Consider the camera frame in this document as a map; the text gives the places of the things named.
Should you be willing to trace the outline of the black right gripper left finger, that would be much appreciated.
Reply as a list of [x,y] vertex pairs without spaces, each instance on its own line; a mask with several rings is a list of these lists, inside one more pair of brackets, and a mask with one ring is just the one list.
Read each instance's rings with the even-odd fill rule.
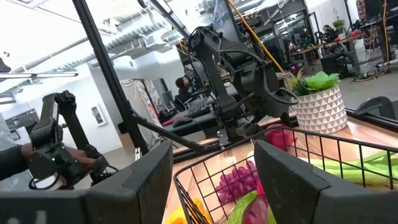
[[172,143],[85,190],[0,192],[0,224],[161,224],[172,180]]

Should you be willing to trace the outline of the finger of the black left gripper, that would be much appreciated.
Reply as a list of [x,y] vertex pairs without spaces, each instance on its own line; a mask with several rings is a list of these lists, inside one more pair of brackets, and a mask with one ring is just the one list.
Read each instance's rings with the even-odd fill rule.
[[290,128],[292,127],[289,112],[283,112],[279,118],[282,124]]
[[253,137],[256,139],[264,139],[264,133],[262,128],[258,124],[251,122],[243,122],[236,128],[236,134],[238,136],[248,138]]

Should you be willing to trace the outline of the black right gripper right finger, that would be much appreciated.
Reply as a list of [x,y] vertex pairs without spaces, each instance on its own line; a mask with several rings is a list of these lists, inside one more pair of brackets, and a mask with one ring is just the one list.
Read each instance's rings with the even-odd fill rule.
[[398,224],[398,192],[368,190],[265,141],[254,160],[277,224]]

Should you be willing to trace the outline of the dark red pomegranate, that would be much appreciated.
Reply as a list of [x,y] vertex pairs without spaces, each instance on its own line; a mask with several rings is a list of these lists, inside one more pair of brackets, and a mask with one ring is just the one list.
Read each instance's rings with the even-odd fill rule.
[[264,135],[268,143],[287,152],[294,144],[295,138],[293,131],[285,128],[285,124],[272,124],[266,128]]

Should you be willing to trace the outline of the dark red apple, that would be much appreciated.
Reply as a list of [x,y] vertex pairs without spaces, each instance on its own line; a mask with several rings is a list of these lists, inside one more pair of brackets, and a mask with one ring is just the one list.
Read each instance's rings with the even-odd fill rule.
[[245,209],[242,224],[268,224],[268,199],[265,195],[257,196]]

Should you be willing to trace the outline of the green elongated vegetable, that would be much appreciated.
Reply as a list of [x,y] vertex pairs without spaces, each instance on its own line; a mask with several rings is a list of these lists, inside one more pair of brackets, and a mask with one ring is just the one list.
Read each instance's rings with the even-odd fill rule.
[[[228,224],[242,224],[243,213],[246,207],[259,195],[265,195],[265,193],[258,193],[256,190],[253,190],[240,198],[228,217]],[[277,224],[270,205],[268,205],[267,221],[268,224]]]

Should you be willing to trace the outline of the person's forearm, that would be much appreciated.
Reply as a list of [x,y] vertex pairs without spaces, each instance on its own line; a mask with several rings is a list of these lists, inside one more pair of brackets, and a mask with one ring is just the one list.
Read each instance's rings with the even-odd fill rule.
[[0,151],[0,181],[26,171],[31,154],[30,144],[16,145]]

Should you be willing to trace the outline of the potted plant white geometric pot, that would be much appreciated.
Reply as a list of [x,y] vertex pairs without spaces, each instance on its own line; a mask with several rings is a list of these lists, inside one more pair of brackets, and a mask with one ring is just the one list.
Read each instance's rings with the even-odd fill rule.
[[284,75],[288,91],[298,96],[298,103],[290,110],[296,115],[300,129],[321,134],[331,134],[344,129],[348,116],[340,90],[340,75],[317,72],[307,78],[300,69],[296,75]]

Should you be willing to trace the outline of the person's hand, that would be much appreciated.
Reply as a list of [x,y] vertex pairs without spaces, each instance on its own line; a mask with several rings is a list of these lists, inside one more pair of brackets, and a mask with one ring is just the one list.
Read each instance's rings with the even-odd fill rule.
[[[84,170],[90,170],[91,166],[94,163],[94,159],[89,158],[86,156],[84,151],[65,146],[65,149],[78,161],[82,164]],[[30,143],[24,144],[21,147],[21,153],[23,158],[26,160],[27,163],[30,161],[30,157],[33,153],[32,146]]]

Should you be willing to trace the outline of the black desk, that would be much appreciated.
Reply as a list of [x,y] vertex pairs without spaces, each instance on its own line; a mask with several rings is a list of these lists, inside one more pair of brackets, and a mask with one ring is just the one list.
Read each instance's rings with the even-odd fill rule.
[[[228,92],[229,95],[233,96],[233,97],[237,97],[238,93],[236,91],[236,89],[232,86],[229,85],[226,87],[226,90]],[[164,126],[164,129],[171,131],[171,132],[179,132],[182,129],[190,129],[192,128],[193,130],[202,130],[205,128],[210,128],[213,126],[218,126],[218,123],[216,121],[216,115],[215,112],[213,111],[212,108],[212,103],[214,102],[214,100],[212,99],[208,99],[208,101],[206,103],[208,103],[208,106],[210,106],[210,113],[207,114],[203,114],[201,116],[198,116],[196,118],[193,118],[192,121],[190,123],[178,126],[178,127],[173,127],[172,124],[168,125],[168,126]],[[175,117],[179,118],[181,116],[185,116],[186,111],[177,114]]]

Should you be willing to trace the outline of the black keyboard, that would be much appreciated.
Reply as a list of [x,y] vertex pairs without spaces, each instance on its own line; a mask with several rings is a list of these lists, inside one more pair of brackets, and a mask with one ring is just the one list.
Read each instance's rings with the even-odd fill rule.
[[190,102],[188,104],[188,114],[187,116],[189,118],[196,118],[199,117],[201,115],[210,113],[211,110],[208,107],[208,105],[206,104],[206,100],[193,100],[192,102]]

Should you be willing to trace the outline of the purple grape bunch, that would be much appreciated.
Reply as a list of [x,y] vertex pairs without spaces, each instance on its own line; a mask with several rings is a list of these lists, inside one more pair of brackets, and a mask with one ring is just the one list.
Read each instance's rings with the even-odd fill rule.
[[258,173],[253,161],[247,161],[246,166],[238,166],[228,174],[221,174],[216,186],[220,204],[232,202],[248,192],[256,190]]

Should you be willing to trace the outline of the green and white leek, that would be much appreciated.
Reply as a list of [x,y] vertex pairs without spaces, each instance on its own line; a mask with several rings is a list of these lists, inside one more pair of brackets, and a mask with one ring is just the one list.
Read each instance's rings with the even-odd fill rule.
[[373,187],[398,187],[398,156],[395,153],[380,151],[363,160],[334,161],[310,159],[310,163],[335,176],[355,184]]

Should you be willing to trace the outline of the black computer mouse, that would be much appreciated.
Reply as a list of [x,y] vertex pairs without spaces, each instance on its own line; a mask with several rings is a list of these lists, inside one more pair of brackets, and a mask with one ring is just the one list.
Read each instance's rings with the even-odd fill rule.
[[172,127],[173,127],[173,128],[177,128],[177,127],[180,127],[180,126],[189,124],[189,123],[191,123],[192,121],[193,121],[193,120],[192,120],[191,118],[186,117],[186,116],[179,117],[179,118],[177,118],[177,119],[173,122]]

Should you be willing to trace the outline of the black computer box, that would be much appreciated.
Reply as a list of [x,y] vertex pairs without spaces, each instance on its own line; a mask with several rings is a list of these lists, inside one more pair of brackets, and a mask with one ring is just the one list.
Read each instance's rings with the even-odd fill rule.
[[350,76],[347,66],[347,59],[344,53],[328,54],[320,59],[323,71],[328,74],[339,74],[339,79],[345,79]]

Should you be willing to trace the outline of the wooden desk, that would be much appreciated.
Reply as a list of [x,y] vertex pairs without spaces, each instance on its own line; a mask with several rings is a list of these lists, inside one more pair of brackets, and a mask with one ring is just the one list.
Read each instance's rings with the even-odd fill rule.
[[292,53],[289,53],[289,56],[291,58],[293,58],[296,55],[301,55],[303,57],[303,63],[307,66],[308,65],[308,60],[306,57],[306,53],[307,52],[311,52],[313,50],[321,50],[322,53],[325,53],[327,49],[329,49],[330,47],[334,47],[334,46],[339,46],[339,47],[344,47],[345,45],[348,46],[348,50],[345,50],[345,53],[347,56],[351,57],[351,65],[352,67],[355,69],[355,73],[359,74],[360,73],[360,65],[363,64],[363,62],[359,62],[358,60],[358,56],[356,53],[356,48],[355,48],[355,41],[357,40],[361,40],[364,37],[367,37],[368,35],[366,33],[361,33],[358,35],[352,35],[350,37],[347,37],[345,39],[342,40],[337,40],[331,43],[327,43],[327,44],[320,44],[320,45],[316,45],[313,47],[309,47],[308,49],[305,50],[299,50],[299,51],[295,51]]

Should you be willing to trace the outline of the yellow bell pepper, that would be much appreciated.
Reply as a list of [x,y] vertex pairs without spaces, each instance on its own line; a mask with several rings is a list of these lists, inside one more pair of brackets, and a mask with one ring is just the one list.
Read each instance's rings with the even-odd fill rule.
[[[200,199],[194,198],[193,203],[198,207],[200,213],[205,217],[209,224],[213,224],[210,214],[204,209],[203,203]],[[176,208],[168,217],[166,224],[188,224],[183,212],[182,206]]]

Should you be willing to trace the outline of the black computer monitor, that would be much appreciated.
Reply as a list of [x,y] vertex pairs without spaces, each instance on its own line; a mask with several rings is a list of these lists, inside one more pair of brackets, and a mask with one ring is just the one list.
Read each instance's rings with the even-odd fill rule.
[[228,0],[215,0],[212,24],[217,32],[227,33],[236,30],[235,18]]

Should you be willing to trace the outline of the small green potted plant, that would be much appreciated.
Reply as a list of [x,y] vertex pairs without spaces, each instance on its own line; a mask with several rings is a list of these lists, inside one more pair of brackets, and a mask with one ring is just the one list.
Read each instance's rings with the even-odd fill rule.
[[337,18],[337,20],[333,22],[333,27],[337,33],[342,34],[345,31],[345,21]]

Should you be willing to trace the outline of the grey curved chair back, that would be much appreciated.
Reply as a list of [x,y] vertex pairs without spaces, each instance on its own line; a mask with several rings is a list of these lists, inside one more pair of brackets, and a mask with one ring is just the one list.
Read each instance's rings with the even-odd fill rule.
[[361,103],[354,111],[356,115],[373,115],[398,121],[398,100],[386,96],[375,96]]

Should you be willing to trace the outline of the hanging white colourful cloth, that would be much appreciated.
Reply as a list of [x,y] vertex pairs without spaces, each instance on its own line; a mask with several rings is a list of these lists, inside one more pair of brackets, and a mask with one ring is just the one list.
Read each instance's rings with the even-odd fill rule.
[[[123,92],[132,109],[148,122],[161,127],[155,106],[150,102],[150,97],[145,91],[145,86],[140,80],[127,79],[120,81]],[[159,139],[159,135],[148,128],[138,125],[147,147],[153,146]]]

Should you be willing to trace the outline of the white linear light bar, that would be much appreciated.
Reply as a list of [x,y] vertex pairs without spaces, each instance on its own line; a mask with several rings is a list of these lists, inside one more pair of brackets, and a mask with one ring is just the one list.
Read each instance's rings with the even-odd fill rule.
[[0,73],[0,78],[76,77],[78,73]]

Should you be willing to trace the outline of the black table frame rail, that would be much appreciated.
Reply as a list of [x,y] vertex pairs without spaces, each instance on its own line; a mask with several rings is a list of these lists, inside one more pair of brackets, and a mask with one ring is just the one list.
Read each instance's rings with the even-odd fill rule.
[[209,138],[198,143],[201,147],[198,151],[186,146],[174,149],[174,164],[189,161],[197,157],[205,156],[221,150],[220,140],[218,138]]
[[346,108],[346,113],[350,118],[354,118],[360,121],[364,121],[366,123],[370,123],[380,128],[388,129],[393,132],[398,133],[398,121],[384,118],[380,116],[376,116],[373,114],[361,114],[357,115],[354,113],[354,110]]

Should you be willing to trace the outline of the black diagonal frame brace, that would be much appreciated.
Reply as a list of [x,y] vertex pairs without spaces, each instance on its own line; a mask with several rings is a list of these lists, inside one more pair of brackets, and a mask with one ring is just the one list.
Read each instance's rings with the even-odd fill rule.
[[188,141],[188,140],[184,139],[183,137],[180,137],[180,136],[174,134],[173,132],[170,132],[164,128],[161,128],[155,124],[150,123],[148,120],[146,120],[142,116],[138,115],[133,109],[131,109],[131,113],[132,113],[132,120],[135,123],[147,128],[147,129],[150,129],[151,131],[154,131],[154,132],[160,134],[161,136],[164,136],[172,141],[175,141],[189,149],[193,149],[194,151],[201,151],[201,150],[205,149],[204,145],[199,145],[198,143]]

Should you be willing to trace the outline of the framed wall picture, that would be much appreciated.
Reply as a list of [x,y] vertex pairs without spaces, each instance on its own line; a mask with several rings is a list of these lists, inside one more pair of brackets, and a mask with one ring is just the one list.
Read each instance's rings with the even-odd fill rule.
[[105,124],[107,124],[107,121],[99,104],[91,108],[91,114],[93,115],[97,126],[104,126]]

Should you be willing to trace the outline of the black frame post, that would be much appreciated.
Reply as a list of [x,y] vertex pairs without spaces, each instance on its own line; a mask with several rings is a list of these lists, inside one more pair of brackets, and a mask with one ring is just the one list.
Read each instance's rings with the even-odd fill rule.
[[72,2],[86,32],[87,38],[93,48],[107,86],[123,119],[126,131],[129,133],[134,146],[136,148],[139,147],[142,155],[145,155],[149,152],[146,142],[142,137],[137,123],[133,120],[130,104],[121,88],[119,79],[114,71],[105,46],[103,45],[100,33],[98,32],[91,12],[88,9],[88,5],[85,0],[72,0]]

